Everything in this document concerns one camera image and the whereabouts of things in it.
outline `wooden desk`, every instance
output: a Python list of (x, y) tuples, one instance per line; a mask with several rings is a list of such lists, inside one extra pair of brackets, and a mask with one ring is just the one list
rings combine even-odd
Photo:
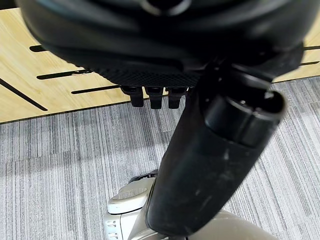
[[(130, 100), (112, 82), (96, 73), (38, 79), (42, 75), (82, 68), (48, 51), (36, 52), (37, 47), (30, 50), (39, 43), (28, 32), (18, 8), (0, 10), (0, 31), (0, 123)], [(318, 49), (306, 51), (304, 63), (320, 61), (319, 34), (320, 17), (306, 39), (307, 46)], [(319, 64), (308, 64), (275, 81), (315, 75), (320, 75)], [(81, 90), (91, 91), (73, 94)]]

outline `floor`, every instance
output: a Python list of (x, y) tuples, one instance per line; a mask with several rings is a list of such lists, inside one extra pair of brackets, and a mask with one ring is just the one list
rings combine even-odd
[[(317, 240), (320, 78), (273, 88), (288, 114), (224, 209), (280, 240)], [(0, 125), (0, 240), (105, 240), (108, 198), (159, 167), (182, 110), (121, 104)]]

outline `gray carpet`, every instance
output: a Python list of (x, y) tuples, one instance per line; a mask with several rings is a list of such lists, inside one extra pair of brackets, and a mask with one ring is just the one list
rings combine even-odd
[[(318, 240), (320, 78), (273, 87), (288, 114), (225, 209), (281, 240)], [(108, 198), (159, 166), (182, 109), (122, 104), (0, 125), (0, 239), (106, 239)]]

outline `black mesh fabric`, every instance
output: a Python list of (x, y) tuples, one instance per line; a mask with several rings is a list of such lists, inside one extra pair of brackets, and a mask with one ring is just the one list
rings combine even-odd
[(89, 68), (114, 84), (135, 87), (195, 87), (200, 73), (162, 73), (125, 69)]

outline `scuff mark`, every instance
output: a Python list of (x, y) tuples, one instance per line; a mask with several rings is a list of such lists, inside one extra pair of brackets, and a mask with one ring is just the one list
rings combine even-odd
[(228, 161), (229, 160), (229, 148), (227, 148), (224, 152), (224, 155), (223, 155), (223, 159), (225, 161)]
[(199, 212), (201, 212), (205, 207), (206, 207), (206, 205), (209, 203), (209, 201), (212, 199), (212, 196), (210, 195), (210, 196), (208, 196), (204, 201), (203, 201), (203, 203), (202, 203), (202, 205), (201, 205), (201, 207), (200, 207), (200, 210), (199, 210)]

